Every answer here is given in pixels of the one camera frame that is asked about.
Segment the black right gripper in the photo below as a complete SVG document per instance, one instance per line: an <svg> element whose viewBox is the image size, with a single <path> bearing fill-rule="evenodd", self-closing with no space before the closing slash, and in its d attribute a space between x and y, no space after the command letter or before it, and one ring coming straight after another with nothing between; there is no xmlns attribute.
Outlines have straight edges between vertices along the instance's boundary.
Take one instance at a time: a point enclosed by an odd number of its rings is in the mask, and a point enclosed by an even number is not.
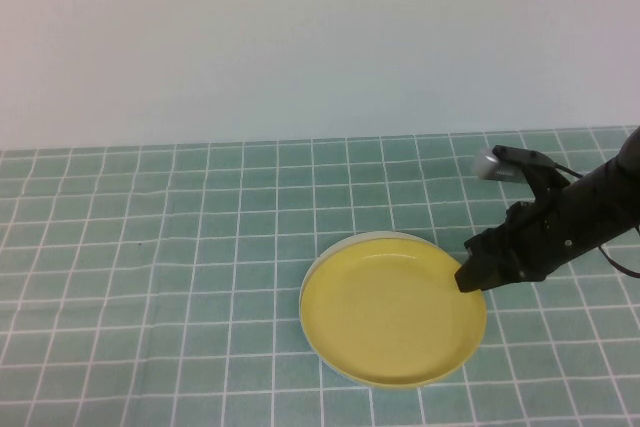
<svg viewBox="0 0 640 427"><path fill-rule="evenodd" d="M539 282L566 262L566 192L551 190L507 208L504 221L464 242L468 259L454 277L461 292Z"/></svg>

